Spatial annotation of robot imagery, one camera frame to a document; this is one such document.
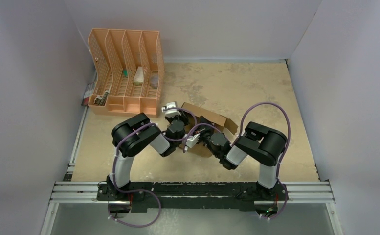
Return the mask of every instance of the cardboard box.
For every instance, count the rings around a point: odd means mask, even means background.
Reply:
[[[214,126],[217,127],[220,131],[224,131],[224,129],[227,129],[230,131],[233,135],[236,134],[238,125],[231,120],[228,117],[222,116],[220,114],[216,114],[210,110],[200,108],[196,105],[184,102],[182,105],[182,108],[187,109],[194,113],[194,115],[197,118],[197,122],[200,121],[200,116],[204,116],[206,119],[208,119],[210,122],[214,123]],[[194,126],[194,121],[191,115],[189,116],[190,124],[186,126],[185,131],[188,133],[190,129]],[[207,147],[203,146],[202,143],[196,144],[194,147],[190,148],[188,150],[190,153],[197,154],[202,157],[210,157],[212,156],[210,150],[208,150]]]

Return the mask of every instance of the orange plastic organizer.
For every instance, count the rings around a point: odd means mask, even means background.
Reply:
[[[89,99],[92,111],[118,116],[144,112],[156,117],[165,74],[159,32],[94,28],[88,42],[98,74]],[[144,75],[142,84],[134,83],[139,66]],[[150,78],[155,74],[158,86],[150,86]],[[105,104],[96,105],[94,100],[105,91],[109,91]]]

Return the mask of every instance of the orange bin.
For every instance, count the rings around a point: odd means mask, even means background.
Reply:
[[[99,115],[132,116],[144,112],[156,117],[165,75],[161,38],[158,31],[94,28],[88,43],[98,79],[89,107]],[[144,81],[134,84],[134,76],[142,66]],[[150,78],[158,75],[158,86],[150,86]],[[105,105],[94,100],[109,91]]]

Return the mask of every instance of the table surface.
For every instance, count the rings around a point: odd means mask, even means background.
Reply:
[[[286,182],[318,181],[305,127],[296,102],[288,69],[284,63],[166,63],[161,105],[189,102],[240,123],[251,105],[272,101],[281,105],[291,122],[291,143],[282,161],[280,179]],[[111,130],[128,117],[100,116],[88,112],[80,140],[72,181],[105,180],[113,163]],[[168,122],[160,114],[152,118],[165,130]],[[247,115],[254,121],[287,135],[283,114],[263,105]],[[232,141],[234,136],[225,132]],[[134,160],[132,181],[245,182],[257,181],[259,163],[251,157],[236,170],[226,170],[219,160],[180,149],[163,158],[150,147]]]

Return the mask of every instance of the white wall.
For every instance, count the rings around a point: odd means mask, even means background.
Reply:
[[[346,234],[380,234],[380,0],[323,0],[289,70]]]
[[[0,1],[0,234],[38,234],[92,63],[63,0]]]
[[[166,60],[273,60],[292,55],[321,0],[65,0],[90,30],[161,31]]]

